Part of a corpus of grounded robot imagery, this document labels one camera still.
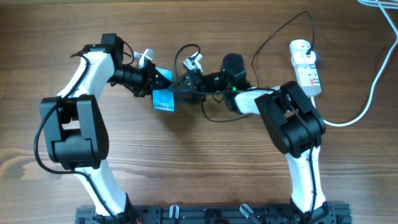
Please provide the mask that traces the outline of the turquoise screen smartphone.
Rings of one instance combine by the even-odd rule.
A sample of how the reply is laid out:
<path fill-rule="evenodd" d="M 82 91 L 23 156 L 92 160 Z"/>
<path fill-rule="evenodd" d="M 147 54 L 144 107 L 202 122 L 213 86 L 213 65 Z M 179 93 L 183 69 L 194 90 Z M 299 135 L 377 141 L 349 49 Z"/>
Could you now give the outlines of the turquoise screen smartphone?
<path fill-rule="evenodd" d="M 160 67 L 157 67 L 156 69 L 169 81 L 173 80 L 173 75 L 170 70 Z M 152 108 L 154 110 L 174 112 L 175 111 L 174 93 L 169 91 L 168 89 L 154 90 L 152 92 Z"/>

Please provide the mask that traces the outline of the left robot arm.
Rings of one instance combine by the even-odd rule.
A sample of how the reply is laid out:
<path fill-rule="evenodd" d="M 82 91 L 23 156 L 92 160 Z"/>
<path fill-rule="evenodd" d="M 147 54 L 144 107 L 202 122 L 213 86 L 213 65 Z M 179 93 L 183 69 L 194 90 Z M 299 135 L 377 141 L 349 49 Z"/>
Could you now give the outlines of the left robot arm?
<path fill-rule="evenodd" d="M 126 45 L 115 33 L 103 34 L 98 44 L 85 45 L 75 53 L 80 64 L 67 86 L 40 103 L 35 160 L 47 172 L 74 175 L 83 184 L 94 206 L 77 211 L 79 222 L 142 221 L 110 169 L 109 136 L 98 101 L 107 84 L 122 85 L 135 97 L 164 90 L 172 83 L 172 72 L 153 63 L 152 49 L 128 53 L 137 65 L 124 63 Z"/>

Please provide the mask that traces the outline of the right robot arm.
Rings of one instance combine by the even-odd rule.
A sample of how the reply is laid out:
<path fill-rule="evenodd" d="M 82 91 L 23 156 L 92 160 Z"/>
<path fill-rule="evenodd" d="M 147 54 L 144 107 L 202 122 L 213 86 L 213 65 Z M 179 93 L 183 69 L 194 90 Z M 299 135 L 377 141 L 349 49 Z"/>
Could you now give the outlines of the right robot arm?
<path fill-rule="evenodd" d="M 325 123 L 295 81 L 275 88 L 254 87 L 246 78 L 243 57 L 224 56 L 217 72 L 205 75 L 200 53 L 188 57 L 186 72 L 168 89 L 178 94 L 206 98 L 222 95 L 230 111 L 258 114 L 275 147 L 285 155 L 292 178 L 292 202 L 306 216 L 326 201 L 320 184 L 319 154 Z"/>

